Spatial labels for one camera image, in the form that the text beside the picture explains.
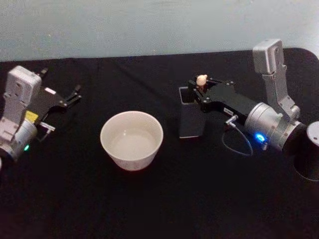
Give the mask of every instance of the white label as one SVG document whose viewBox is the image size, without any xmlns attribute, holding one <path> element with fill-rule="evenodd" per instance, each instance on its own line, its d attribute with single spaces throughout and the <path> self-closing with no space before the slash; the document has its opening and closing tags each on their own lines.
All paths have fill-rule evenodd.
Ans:
<svg viewBox="0 0 319 239">
<path fill-rule="evenodd" d="M 230 111 L 229 109 L 224 108 L 224 112 L 229 114 L 230 116 L 234 115 L 234 112 Z"/>
<path fill-rule="evenodd" d="M 50 89 L 50 88 L 48 88 L 48 87 L 45 88 L 45 90 L 48 91 L 49 93 L 53 94 L 53 95 L 56 94 L 56 92 L 55 92 L 54 90 L 52 90 L 52 89 Z"/>
</svg>

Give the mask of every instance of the green led light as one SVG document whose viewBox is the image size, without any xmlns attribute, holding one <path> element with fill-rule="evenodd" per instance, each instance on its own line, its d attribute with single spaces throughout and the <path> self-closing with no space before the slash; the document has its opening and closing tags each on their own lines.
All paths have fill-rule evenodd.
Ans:
<svg viewBox="0 0 319 239">
<path fill-rule="evenodd" d="M 28 144 L 26 147 L 24 147 L 24 151 L 28 151 L 30 148 L 30 145 Z"/>
</svg>

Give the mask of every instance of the sticker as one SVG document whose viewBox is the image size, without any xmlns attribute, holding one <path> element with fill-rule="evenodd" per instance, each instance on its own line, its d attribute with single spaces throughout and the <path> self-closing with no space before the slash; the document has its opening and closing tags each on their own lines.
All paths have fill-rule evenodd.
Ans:
<svg viewBox="0 0 319 239">
<path fill-rule="evenodd" d="M 53 95 L 55 95 L 56 94 L 56 92 L 54 91 L 54 90 L 52 90 L 52 89 L 50 89 L 50 88 L 45 88 L 44 89 L 45 91 L 48 91 L 49 93 L 51 93 L 51 94 L 53 94 Z"/>
<path fill-rule="evenodd" d="M 229 109 L 224 108 L 224 112 L 229 114 L 230 116 L 234 115 L 234 112 L 230 111 Z"/>
<path fill-rule="evenodd" d="M 31 121 L 32 123 L 34 123 L 36 121 L 36 119 L 38 118 L 39 116 L 31 111 L 26 111 L 25 113 L 25 118 L 29 121 Z"/>
</svg>

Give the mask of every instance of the yellow label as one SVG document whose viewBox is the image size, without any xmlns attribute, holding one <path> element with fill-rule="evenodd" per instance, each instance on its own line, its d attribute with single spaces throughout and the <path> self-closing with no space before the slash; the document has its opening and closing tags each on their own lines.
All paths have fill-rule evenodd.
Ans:
<svg viewBox="0 0 319 239">
<path fill-rule="evenodd" d="M 36 121 L 36 119 L 38 118 L 39 116 L 31 111 L 26 111 L 25 113 L 25 118 L 29 121 L 31 121 L 32 123 L 34 123 Z"/>
</svg>

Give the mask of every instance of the blue led light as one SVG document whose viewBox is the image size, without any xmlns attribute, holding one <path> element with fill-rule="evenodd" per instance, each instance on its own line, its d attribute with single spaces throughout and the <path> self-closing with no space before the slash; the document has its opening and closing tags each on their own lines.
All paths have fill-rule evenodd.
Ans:
<svg viewBox="0 0 319 239">
<path fill-rule="evenodd" d="M 260 134 L 260 133 L 255 134 L 255 138 L 256 138 L 259 142 L 264 142 L 264 141 L 266 140 L 265 137 L 264 137 L 262 134 Z"/>
</svg>

